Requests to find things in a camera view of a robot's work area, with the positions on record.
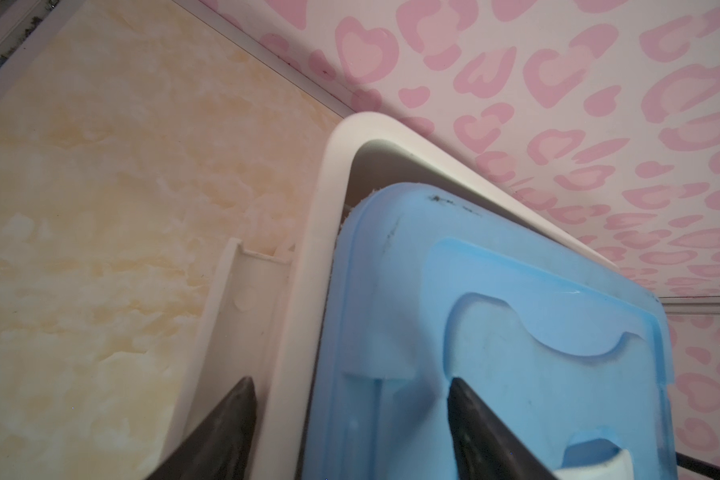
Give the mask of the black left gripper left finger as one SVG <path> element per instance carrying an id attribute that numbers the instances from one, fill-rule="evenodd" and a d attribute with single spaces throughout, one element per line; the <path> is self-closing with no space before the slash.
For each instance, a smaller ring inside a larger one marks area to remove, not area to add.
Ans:
<path id="1" fill-rule="evenodd" d="M 243 479 L 256 420 L 255 385 L 245 376 L 147 479 Z"/>

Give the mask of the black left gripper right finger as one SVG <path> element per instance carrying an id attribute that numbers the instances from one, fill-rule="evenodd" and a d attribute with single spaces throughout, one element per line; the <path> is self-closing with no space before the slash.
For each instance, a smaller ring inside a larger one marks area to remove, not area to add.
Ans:
<path id="1" fill-rule="evenodd" d="M 459 377 L 449 387 L 447 417 L 459 479 L 555 479 Z"/>

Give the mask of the blue plastic bin lid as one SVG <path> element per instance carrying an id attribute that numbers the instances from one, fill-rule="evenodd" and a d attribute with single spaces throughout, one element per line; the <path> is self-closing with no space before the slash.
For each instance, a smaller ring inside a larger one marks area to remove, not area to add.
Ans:
<path id="1" fill-rule="evenodd" d="M 455 478 L 457 377 L 551 470 L 603 439 L 638 479 L 677 475 L 652 292 L 438 188 L 386 187 L 337 238 L 302 477 Z"/>

